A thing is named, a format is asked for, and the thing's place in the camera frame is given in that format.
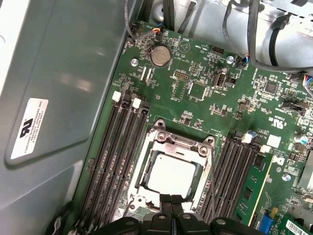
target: warning label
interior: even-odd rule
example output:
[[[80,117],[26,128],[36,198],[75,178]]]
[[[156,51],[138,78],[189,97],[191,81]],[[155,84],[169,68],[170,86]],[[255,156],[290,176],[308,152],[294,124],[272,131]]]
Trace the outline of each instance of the warning label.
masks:
[[[11,159],[22,157],[34,151],[47,105],[47,99],[30,98],[28,100]]]

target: cpu socket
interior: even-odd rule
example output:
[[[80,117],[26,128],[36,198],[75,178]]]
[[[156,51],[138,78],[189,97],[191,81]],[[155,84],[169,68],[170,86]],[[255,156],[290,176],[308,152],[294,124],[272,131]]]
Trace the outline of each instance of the cpu socket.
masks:
[[[211,169],[214,138],[197,142],[166,131],[156,121],[146,135],[128,190],[129,212],[158,211],[159,195],[181,195],[185,212],[194,212]]]

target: ram slot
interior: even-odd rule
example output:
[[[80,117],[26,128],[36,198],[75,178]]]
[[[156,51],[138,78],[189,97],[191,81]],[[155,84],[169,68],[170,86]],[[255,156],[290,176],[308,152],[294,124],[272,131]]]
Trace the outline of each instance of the ram slot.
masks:
[[[140,118],[138,118],[138,125],[136,128],[134,128],[136,131],[134,132],[134,139],[129,139],[129,148],[125,152],[125,157],[123,158],[125,160],[124,167],[120,171],[120,175],[116,178],[116,181],[114,183],[115,185],[115,192],[112,196],[111,203],[109,204],[109,208],[106,212],[104,212],[101,215],[100,221],[106,225],[110,223],[113,218],[114,214],[117,208],[117,205],[119,203],[121,194],[123,192],[127,176],[130,174],[132,163],[135,160],[135,152],[137,150],[137,146],[139,144],[139,141],[142,137],[143,129],[146,124],[147,114],[149,110],[143,110],[141,113]]]
[[[214,170],[214,182],[216,183],[218,182],[215,188],[215,194],[216,191],[222,186],[220,182],[225,177],[225,169],[227,168],[231,160],[229,157],[231,156],[231,153],[234,151],[233,148],[234,148],[233,143],[229,138],[227,138]],[[204,205],[200,210],[200,215],[203,217],[205,222],[209,220],[209,215],[211,214],[211,211],[212,211],[212,188],[210,184],[206,193]]]
[[[90,180],[88,183],[88,188],[87,188],[87,191],[85,193],[84,200],[82,203],[82,210],[81,210],[80,218],[86,217],[87,210],[90,207],[91,201],[94,197],[93,193],[94,193],[95,188],[97,186],[96,178],[99,177],[99,174],[101,174],[99,172],[99,169],[100,169],[99,166],[100,166],[101,161],[103,161],[102,156],[103,156],[104,150],[106,148],[105,146],[107,145],[107,142],[110,139],[110,135],[112,134],[112,131],[114,129],[116,121],[119,117],[120,113],[118,112],[118,110],[119,110],[119,104],[114,104],[112,111],[111,111],[111,114],[110,114],[110,117],[109,117],[109,123],[107,125],[107,128],[105,130],[105,134],[103,136],[102,145],[101,145],[98,157],[96,158],[96,161],[94,162],[94,164],[92,166],[91,176],[90,176]]]
[[[114,186],[115,186],[115,180],[118,176],[119,171],[121,170],[123,161],[124,161],[124,154],[127,149],[127,142],[130,139],[130,135],[133,131],[133,127],[135,125],[137,119],[137,113],[132,112],[129,117],[129,121],[126,122],[126,130],[124,136],[121,137],[121,144],[116,146],[115,149],[115,161],[112,166],[112,171],[108,175],[106,179],[106,187],[102,189],[102,199],[101,199],[101,204],[100,208],[98,209],[98,213],[94,216],[93,219],[95,219],[95,225],[99,225],[101,215],[107,210],[109,203],[110,203],[110,198],[112,196]]]
[[[125,128],[125,124],[127,124],[128,121],[128,110],[126,110],[126,107],[124,107],[124,113],[122,114],[121,121],[118,124],[116,134],[113,138],[112,144],[108,146],[108,149],[106,150],[107,153],[107,159],[105,162],[105,166],[103,168],[103,173],[100,178],[99,186],[97,189],[97,194],[95,196],[95,199],[93,200],[93,204],[89,211],[89,217],[88,222],[93,222],[93,219],[95,218],[95,215],[98,213],[98,211],[101,209],[101,204],[103,200],[103,193],[105,192],[106,187],[108,186],[107,180],[108,177],[111,174],[111,168],[112,165],[116,162],[116,149],[118,147],[122,131]]]
[[[121,106],[119,107],[120,113],[119,118],[114,123],[113,128],[108,132],[108,137],[105,139],[103,149],[100,152],[101,162],[97,171],[97,177],[94,180],[96,186],[95,189],[91,192],[92,197],[91,200],[89,201],[88,210],[86,215],[83,217],[82,226],[84,226],[85,228],[90,225],[92,215],[95,213],[95,209],[97,208],[98,198],[100,197],[99,192],[105,182],[105,177],[107,175],[109,166],[113,159],[112,148],[114,146],[114,143],[117,141],[116,138],[119,137],[124,126],[124,123],[127,119],[129,103],[130,96],[124,95]]]
[[[244,162],[244,168],[243,168],[243,172],[241,174],[240,177],[238,177],[237,182],[235,183],[235,185],[237,185],[236,189],[232,191],[232,195],[230,196],[230,198],[233,198],[231,204],[229,204],[228,208],[227,208],[227,214],[225,214],[225,216],[227,218],[230,218],[232,216],[232,214],[234,213],[235,207],[238,203],[238,199],[239,199],[239,194],[243,188],[243,185],[247,179],[248,176],[248,171],[252,165],[253,159],[255,157],[255,155],[257,154],[257,151],[255,149],[250,149],[247,155],[247,159]]]
[[[215,212],[217,217],[230,217],[237,205],[239,193],[246,181],[252,159],[257,153],[257,145],[242,144],[238,138],[229,136],[223,145],[222,152],[215,168]],[[212,218],[212,188],[208,186],[204,205],[200,210],[204,221]]]

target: gray cable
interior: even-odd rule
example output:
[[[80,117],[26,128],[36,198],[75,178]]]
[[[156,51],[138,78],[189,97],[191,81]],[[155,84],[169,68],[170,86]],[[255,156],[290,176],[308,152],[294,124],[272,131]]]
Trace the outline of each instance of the gray cable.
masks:
[[[224,16],[224,19],[223,19],[223,25],[222,25],[222,29],[223,29],[223,35],[224,35],[224,38],[226,39],[226,41],[229,43],[229,45],[231,46],[231,50],[233,52],[235,52],[237,55],[239,55],[241,58],[244,58],[245,55],[242,54],[241,52],[239,52],[236,47],[234,46],[234,44],[232,43],[231,39],[230,39],[230,36],[229,36],[229,33],[228,33],[228,29],[227,29],[227,20],[230,16],[230,13],[231,13],[231,10],[232,10],[232,5],[236,6],[236,7],[249,7],[249,4],[244,4],[244,3],[237,3],[236,1],[234,0],[231,0],[228,5],[227,5],[227,8],[226,8],[226,12],[225,12],[225,16]]]
[[[313,99],[313,93],[311,92],[310,88],[308,87],[308,85],[303,86],[305,91],[311,96],[311,98]]]
[[[249,50],[251,64],[258,69],[272,71],[272,72],[287,72],[287,73],[313,72],[313,67],[302,67],[302,68],[276,67],[276,66],[261,63],[256,60],[256,32],[257,32],[257,25],[258,25],[259,5],[260,5],[260,0],[249,1],[247,41],[248,41],[248,50]]]
[[[152,34],[152,31],[143,33],[140,36],[136,36],[133,34],[131,27],[129,26],[129,16],[128,16],[128,0],[125,0],[125,5],[124,5],[124,21],[125,21],[125,26],[127,29],[128,34],[134,39],[134,40],[140,40],[143,39],[147,36],[149,36],[150,34]]]
[[[214,161],[215,161],[215,150],[211,148],[211,188],[212,188],[212,219],[215,219],[215,177],[214,177]]]

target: barcode sticker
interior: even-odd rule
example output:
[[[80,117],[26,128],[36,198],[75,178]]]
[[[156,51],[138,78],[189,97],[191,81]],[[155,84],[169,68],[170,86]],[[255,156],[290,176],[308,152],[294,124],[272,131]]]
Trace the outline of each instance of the barcode sticker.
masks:
[[[290,220],[287,221],[286,228],[292,231],[296,235],[308,235],[305,231],[303,231],[301,228],[296,226]]]

